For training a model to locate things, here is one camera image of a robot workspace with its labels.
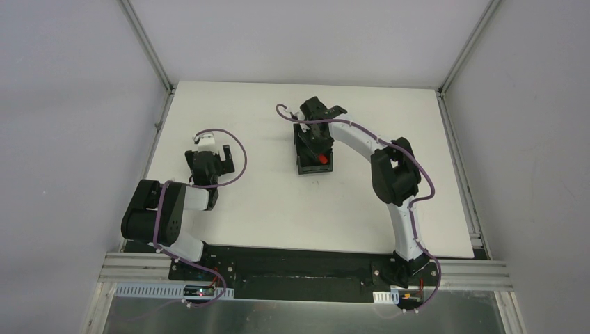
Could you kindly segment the red handled screwdriver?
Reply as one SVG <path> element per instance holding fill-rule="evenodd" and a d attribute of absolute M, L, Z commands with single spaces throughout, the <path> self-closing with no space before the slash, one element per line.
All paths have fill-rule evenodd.
<path fill-rule="evenodd" d="M 326 165 L 329 162 L 329 159 L 324 154 L 319 154 L 317 159 L 318 159 L 318 162 L 322 165 Z"/>

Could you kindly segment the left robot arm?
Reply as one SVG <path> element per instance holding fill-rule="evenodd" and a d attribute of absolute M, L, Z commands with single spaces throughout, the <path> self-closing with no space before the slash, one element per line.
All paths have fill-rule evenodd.
<path fill-rule="evenodd" d="M 141 180 L 122 218 L 123 238 L 160 246 L 190 262 L 201 261 L 206 243 L 182 224 L 192 222 L 189 212 L 211 211 L 218 200 L 219 177 L 235 172 L 230 146 L 221 148 L 184 153 L 194 187 L 176 181 Z"/>

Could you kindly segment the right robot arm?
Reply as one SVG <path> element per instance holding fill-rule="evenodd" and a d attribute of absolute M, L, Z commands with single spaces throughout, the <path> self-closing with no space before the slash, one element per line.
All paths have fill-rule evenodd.
<path fill-rule="evenodd" d="M 400 287 L 410 282 L 430 261 L 420 242 L 414 201 L 422 181 L 411 144 L 404 137 L 385 142 L 354 122 L 340 106 L 326 107 L 318 97 L 304 101 L 289 114 L 294 122 L 296 165 L 300 175 L 333 171 L 333 144 L 350 147 L 370 164 L 372 188 L 385 203 L 394 229 L 392 273 L 382 279 Z"/>

